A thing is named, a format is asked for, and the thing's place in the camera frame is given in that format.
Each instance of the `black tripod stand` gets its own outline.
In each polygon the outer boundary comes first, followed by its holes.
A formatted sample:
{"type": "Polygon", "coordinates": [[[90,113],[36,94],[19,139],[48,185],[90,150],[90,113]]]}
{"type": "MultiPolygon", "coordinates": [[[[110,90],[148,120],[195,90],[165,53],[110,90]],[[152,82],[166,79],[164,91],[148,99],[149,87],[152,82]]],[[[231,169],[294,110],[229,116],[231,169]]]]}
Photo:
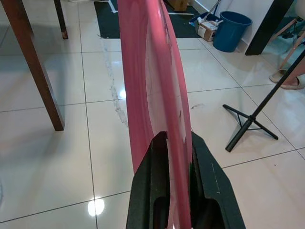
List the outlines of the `black tripod stand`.
{"type": "Polygon", "coordinates": [[[238,120],[239,120],[239,124],[241,126],[240,130],[236,133],[236,135],[232,138],[232,140],[229,142],[229,144],[227,145],[227,147],[225,148],[227,151],[231,152],[232,149],[234,148],[234,146],[237,144],[237,142],[239,141],[239,139],[241,139],[241,137],[244,135],[244,133],[247,130],[259,130],[259,129],[263,129],[265,130],[268,134],[270,134],[274,139],[278,140],[278,136],[276,136],[274,133],[272,133],[270,130],[268,130],[266,127],[264,127],[262,124],[260,124],[258,121],[256,121],[256,117],[257,115],[261,112],[261,110],[266,106],[267,102],[269,102],[269,100],[272,98],[272,96],[275,94],[275,92],[277,91],[277,89],[282,85],[282,83],[288,78],[288,76],[290,75],[290,73],[294,70],[294,68],[300,63],[300,61],[304,58],[305,56],[305,50],[301,53],[301,55],[296,59],[296,61],[291,65],[291,67],[287,70],[287,72],[284,74],[284,76],[279,80],[279,82],[277,82],[277,84],[274,86],[274,88],[271,90],[271,92],[266,96],[266,98],[261,102],[261,104],[259,104],[259,106],[257,107],[257,109],[253,112],[252,115],[246,115],[226,104],[223,105],[223,107],[229,111],[232,111],[234,113],[237,113],[238,116],[238,120]],[[245,117],[247,118],[247,121],[242,125],[242,122],[240,120],[240,117],[245,117]],[[249,129],[249,127],[251,126],[251,124],[254,123],[257,126],[259,126],[259,128],[255,128],[255,129],[249,129]]]}

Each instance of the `beige slipper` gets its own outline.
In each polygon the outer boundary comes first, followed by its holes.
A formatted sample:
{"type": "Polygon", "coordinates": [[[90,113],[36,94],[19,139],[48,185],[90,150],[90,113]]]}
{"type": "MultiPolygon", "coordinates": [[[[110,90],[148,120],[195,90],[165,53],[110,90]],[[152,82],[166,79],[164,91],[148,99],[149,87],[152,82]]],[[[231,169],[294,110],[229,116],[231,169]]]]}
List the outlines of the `beige slipper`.
{"type": "Polygon", "coordinates": [[[298,76],[296,78],[297,81],[298,81],[298,85],[284,85],[284,84],[282,84],[281,88],[284,88],[284,89],[295,89],[295,90],[303,89],[305,87],[305,79],[304,79],[304,77],[305,77],[305,74],[300,75],[300,76],[298,76]]]}
{"type": "Polygon", "coordinates": [[[273,83],[277,83],[286,72],[287,69],[279,69],[274,74],[269,76],[269,80],[271,80],[273,83]]]}

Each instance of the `pink plastic panel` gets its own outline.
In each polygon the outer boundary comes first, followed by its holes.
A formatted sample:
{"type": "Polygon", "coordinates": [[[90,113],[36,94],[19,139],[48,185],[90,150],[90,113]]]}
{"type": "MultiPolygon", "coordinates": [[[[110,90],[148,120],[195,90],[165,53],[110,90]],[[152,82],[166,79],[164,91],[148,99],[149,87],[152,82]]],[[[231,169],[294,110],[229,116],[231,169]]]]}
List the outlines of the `pink plastic panel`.
{"type": "Polygon", "coordinates": [[[168,137],[168,228],[190,229],[191,126],[178,45],[160,0],[118,0],[128,126],[134,172],[155,135],[168,137]]]}

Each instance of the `cardboard box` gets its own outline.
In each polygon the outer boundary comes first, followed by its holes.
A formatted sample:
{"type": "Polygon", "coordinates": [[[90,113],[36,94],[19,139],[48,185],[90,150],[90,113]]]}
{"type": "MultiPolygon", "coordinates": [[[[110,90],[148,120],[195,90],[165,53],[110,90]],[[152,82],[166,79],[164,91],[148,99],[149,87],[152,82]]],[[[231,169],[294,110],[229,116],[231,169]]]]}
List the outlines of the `cardboard box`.
{"type": "Polygon", "coordinates": [[[167,0],[174,11],[186,11],[188,0],[167,0]]]}
{"type": "Polygon", "coordinates": [[[207,42],[213,40],[215,33],[217,31],[217,27],[206,21],[199,24],[199,28],[197,34],[205,39],[207,42]]]}

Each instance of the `black floor mat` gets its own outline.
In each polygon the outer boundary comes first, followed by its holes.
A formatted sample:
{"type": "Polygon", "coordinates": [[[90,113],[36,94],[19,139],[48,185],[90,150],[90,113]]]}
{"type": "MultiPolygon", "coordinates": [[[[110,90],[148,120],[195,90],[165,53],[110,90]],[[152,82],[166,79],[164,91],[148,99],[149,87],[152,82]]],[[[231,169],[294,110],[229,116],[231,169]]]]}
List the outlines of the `black floor mat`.
{"type": "MultiPolygon", "coordinates": [[[[115,10],[118,10],[117,0],[111,0],[115,10]]],[[[118,13],[113,13],[110,5],[107,2],[94,2],[97,20],[99,23],[101,37],[103,38],[120,38],[119,30],[119,15],[118,13]]],[[[172,8],[166,5],[168,12],[174,13],[172,8]]],[[[192,38],[199,37],[195,32],[195,28],[189,24],[189,21],[194,17],[198,16],[199,13],[192,7],[188,6],[186,12],[181,13],[191,13],[193,15],[180,15],[170,14],[170,18],[173,24],[173,29],[177,38],[192,38]]]]}

